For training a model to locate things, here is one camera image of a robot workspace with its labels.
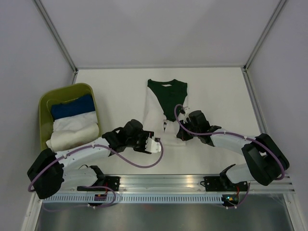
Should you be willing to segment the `white green raglan t-shirt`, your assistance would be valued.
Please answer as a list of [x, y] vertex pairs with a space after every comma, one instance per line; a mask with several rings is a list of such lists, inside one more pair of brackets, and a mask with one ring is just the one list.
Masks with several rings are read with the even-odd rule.
[[186, 141], [177, 137], [180, 126], [176, 119], [182, 118], [181, 108], [188, 105], [188, 84], [176, 79], [159, 82], [149, 79], [146, 88], [146, 101], [143, 117], [145, 130], [154, 132], [164, 146], [183, 147]]

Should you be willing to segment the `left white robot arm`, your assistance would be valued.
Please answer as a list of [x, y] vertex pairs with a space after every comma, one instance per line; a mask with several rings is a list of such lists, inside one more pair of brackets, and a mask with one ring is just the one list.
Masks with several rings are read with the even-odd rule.
[[132, 119], [123, 127], [109, 131], [79, 147], [57, 152], [50, 148], [41, 151], [27, 171], [30, 179], [28, 191], [35, 192], [40, 199], [46, 199], [64, 187], [69, 171], [78, 170], [82, 164], [97, 158], [121, 153], [126, 148], [146, 154], [161, 151], [160, 142], [154, 138], [154, 132], [145, 131], [138, 120]]

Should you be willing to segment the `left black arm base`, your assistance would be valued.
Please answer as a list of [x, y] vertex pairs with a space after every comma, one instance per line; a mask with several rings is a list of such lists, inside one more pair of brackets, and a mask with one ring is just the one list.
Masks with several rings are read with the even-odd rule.
[[120, 177], [105, 176], [104, 179], [97, 180], [92, 186], [78, 186], [77, 191], [80, 192], [98, 192], [113, 190], [117, 192], [120, 186]]

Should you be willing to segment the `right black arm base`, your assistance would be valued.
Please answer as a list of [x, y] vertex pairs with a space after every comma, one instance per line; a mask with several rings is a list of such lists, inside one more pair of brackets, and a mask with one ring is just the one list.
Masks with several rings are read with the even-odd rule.
[[207, 176], [200, 181], [200, 185], [205, 188], [206, 192], [246, 192], [248, 190], [247, 181], [240, 183], [231, 183], [221, 181], [219, 176]]

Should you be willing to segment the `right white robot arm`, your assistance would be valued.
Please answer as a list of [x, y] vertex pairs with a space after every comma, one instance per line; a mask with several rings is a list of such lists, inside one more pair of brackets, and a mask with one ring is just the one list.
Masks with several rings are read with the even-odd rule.
[[255, 180], [268, 186], [274, 180], [282, 180], [290, 163], [275, 141], [265, 133], [248, 137], [212, 126], [202, 111], [186, 112], [175, 109], [174, 116], [180, 129], [177, 138], [188, 141], [197, 137], [201, 143], [224, 148], [244, 157], [244, 164], [233, 164], [219, 174], [219, 183], [231, 190], [237, 183]]

